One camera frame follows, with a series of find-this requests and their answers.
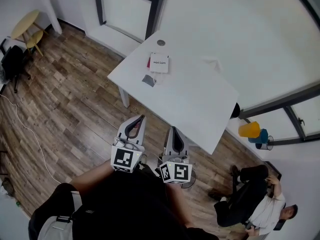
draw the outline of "wooden floor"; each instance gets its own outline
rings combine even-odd
[[[50,30],[34,63],[29,65],[31,80],[21,77],[18,93],[9,83],[3,95],[17,103],[22,122],[34,130],[47,166],[60,182],[99,165],[111,157],[111,145],[120,124],[145,114],[144,146],[147,155],[159,155],[169,125],[134,99],[125,108],[118,88],[107,75],[122,58],[85,35],[62,24],[63,34]],[[28,215],[39,207],[57,186],[46,171],[42,154],[32,133],[23,128],[15,108],[0,98],[1,140],[9,154],[2,161],[13,182],[16,198]],[[230,194],[231,165],[239,168],[262,164],[253,154],[225,132],[212,156],[200,148],[191,149],[196,183],[185,189],[195,224],[221,240],[240,240],[242,225],[217,225],[215,202],[207,196],[211,188]]]

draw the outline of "hand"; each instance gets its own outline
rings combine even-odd
[[[274,175],[269,175],[269,177],[266,179],[273,185],[278,185],[280,183],[280,181]]]
[[[251,226],[250,229],[245,229],[245,232],[248,233],[249,237],[253,237],[255,235],[255,227]]]

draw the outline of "bag strap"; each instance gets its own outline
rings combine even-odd
[[[74,212],[82,206],[81,196],[78,191],[71,191],[74,205]]]

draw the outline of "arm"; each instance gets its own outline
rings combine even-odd
[[[260,229],[255,229],[254,226],[251,226],[251,228],[246,229],[245,232],[248,233],[249,237],[257,237],[259,236]]]
[[[171,210],[180,223],[187,228],[194,228],[190,207],[181,190],[181,186],[179,184],[166,184],[165,187]]]
[[[266,178],[269,182],[271,182],[271,184],[274,185],[274,190],[273,190],[273,194],[274,197],[277,198],[281,195],[282,193],[282,189],[281,189],[281,184],[280,181],[273,175],[270,175],[268,178]]]
[[[70,184],[80,192],[85,194],[90,191],[93,187],[102,182],[105,178],[110,176],[114,172],[114,169],[110,165],[110,160],[106,161],[96,168],[93,168],[84,174],[75,177],[71,180]]]

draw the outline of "black chair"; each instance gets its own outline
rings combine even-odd
[[[31,76],[25,71],[25,66],[28,61],[33,61],[34,59],[26,52],[23,52],[22,49],[15,45],[10,47],[7,51],[4,49],[4,44],[6,39],[0,44],[0,50],[3,53],[3,58],[1,60],[2,67],[4,69],[6,80],[12,81],[15,79],[14,83],[14,93],[17,93],[17,83],[20,74],[27,76],[28,80],[31,79]]]
[[[246,193],[246,191],[248,190],[249,186],[250,186],[250,181],[246,182],[239,190],[237,190],[237,184],[236,182],[232,182],[232,194],[231,195],[227,195],[229,201],[228,201],[228,205],[231,208],[232,206],[236,206],[238,205],[238,203],[241,201],[242,198],[244,198],[244,195]],[[214,192],[209,193],[209,196],[213,199],[217,199],[217,197],[221,196],[220,193],[217,193],[217,195],[215,196]],[[273,196],[273,191],[268,195],[270,198],[272,198]],[[275,228],[273,229],[274,231],[279,231],[282,229],[282,227],[284,226],[286,220],[285,219],[280,219],[278,221],[278,223],[276,224]],[[244,220],[241,221],[241,223],[245,226],[245,228],[248,230],[251,228],[251,226],[253,226],[253,224],[248,221],[248,220]]]

